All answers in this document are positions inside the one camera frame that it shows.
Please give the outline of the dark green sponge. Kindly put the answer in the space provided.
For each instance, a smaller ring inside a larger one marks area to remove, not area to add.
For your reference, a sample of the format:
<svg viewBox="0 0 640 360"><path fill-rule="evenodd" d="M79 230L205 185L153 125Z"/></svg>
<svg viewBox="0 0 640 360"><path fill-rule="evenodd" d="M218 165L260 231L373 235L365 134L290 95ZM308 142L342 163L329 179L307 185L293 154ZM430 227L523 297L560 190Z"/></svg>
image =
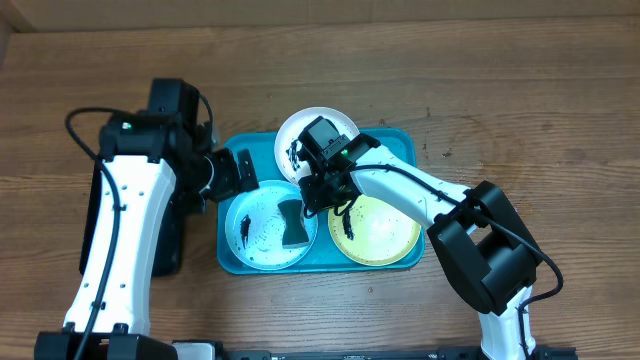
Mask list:
<svg viewBox="0 0 640 360"><path fill-rule="evenodd" d="M282 246L285 249L307 246L309 244L309 236L304 225L302 201L287 199L278 204L278 209L285 222Z"/></svg>

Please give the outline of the light blue plate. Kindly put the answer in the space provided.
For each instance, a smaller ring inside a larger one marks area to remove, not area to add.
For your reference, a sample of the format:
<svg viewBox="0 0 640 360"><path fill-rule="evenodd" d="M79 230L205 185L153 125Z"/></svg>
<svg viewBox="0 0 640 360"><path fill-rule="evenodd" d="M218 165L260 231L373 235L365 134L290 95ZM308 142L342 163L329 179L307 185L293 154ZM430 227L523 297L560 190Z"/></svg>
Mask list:
<svg viewBox="0 0 640 360"><path fill-rule="evenodd" d="M311 250L319 229L316 217L305 219L309 244L285 249L282 236L284 219L278 204L287 199L301 200L300 189L285 181L265 180L259 188L236 196L227 211L224 233L232 253L244 265L260 271L286 269Z"/></svg>

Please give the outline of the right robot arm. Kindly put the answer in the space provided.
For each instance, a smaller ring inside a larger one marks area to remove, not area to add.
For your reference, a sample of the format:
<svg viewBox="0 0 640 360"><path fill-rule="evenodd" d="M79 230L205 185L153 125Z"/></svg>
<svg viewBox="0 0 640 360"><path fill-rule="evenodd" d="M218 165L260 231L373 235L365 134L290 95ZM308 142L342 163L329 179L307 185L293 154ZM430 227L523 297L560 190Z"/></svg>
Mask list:
<svg viewBox="0 0 640 360"><path fill-rule="evenodd" d="M535 348L525 302L541 251L504 192L439 180L397 159L365 134L299 136L311 173L299 184L306 213L338 210L361 196L383 201L427 230L445 276L480 317L489 359L527 359Z"/></svg>

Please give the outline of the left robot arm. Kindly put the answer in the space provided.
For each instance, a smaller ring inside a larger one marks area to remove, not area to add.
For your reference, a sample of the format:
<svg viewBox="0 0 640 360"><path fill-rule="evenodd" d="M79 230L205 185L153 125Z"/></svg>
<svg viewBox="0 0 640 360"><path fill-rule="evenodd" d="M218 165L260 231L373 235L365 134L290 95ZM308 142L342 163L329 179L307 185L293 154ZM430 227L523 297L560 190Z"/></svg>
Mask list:
<svg viewBox="0 0 640 360"><path fill-rule="evenodd" d="M173 216L257 189L247 150L200 151L195 119L109 110L94 153L99 206L81 285L58 332L39 333L37 359L215 359L211 341L150 337L150 285L161 232Z"/></svg>

